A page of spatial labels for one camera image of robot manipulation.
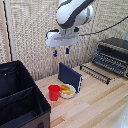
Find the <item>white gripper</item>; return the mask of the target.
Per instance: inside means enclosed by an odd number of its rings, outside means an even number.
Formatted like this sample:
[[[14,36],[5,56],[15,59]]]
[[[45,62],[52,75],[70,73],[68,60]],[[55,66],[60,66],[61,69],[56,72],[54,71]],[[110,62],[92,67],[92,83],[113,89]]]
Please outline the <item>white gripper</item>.
[[[50,30],[46,34],[46,45],[48,47],[59,47],[66,45],[73,45],[78,42],[79,39],[79,28],[70,28],[70,29],[55,29]],[[57,49],[54,48],[53,56],[57,57]],[[70,48],[66,47],[65,54],[70,53]]]

